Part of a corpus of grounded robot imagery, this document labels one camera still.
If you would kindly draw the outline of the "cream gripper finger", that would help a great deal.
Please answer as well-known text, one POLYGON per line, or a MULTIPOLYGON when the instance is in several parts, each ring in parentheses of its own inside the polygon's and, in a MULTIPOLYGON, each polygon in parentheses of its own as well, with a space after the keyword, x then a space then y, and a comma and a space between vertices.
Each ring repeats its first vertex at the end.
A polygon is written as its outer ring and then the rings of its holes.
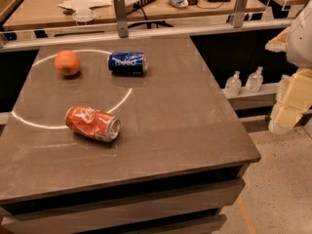
POLYGON ((270 115, 269 131, 276 135, 289 132, 311 106, 312 70, 299 68, 292 76, 283 75, 270 115))
POLYGON ((280 32, 276 37, 269 40, 265 45, 265 49, 267 51, 274 53, 284 52, 287 48, 287 39, 289 31, 290 29, 287 27, 282 32, 280 32))

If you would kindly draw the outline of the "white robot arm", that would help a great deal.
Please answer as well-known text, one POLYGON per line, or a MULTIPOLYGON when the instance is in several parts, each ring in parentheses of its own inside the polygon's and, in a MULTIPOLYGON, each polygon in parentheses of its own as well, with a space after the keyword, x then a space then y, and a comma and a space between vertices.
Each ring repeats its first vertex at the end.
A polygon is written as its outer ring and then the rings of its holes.
POLYGON ((289 27, 267 42, 265 49, 285 52, 287 61, 298 67, 292 76, 282 76, 270 115, 269 131, 285 134, 312 106, 312 1, 289 27))

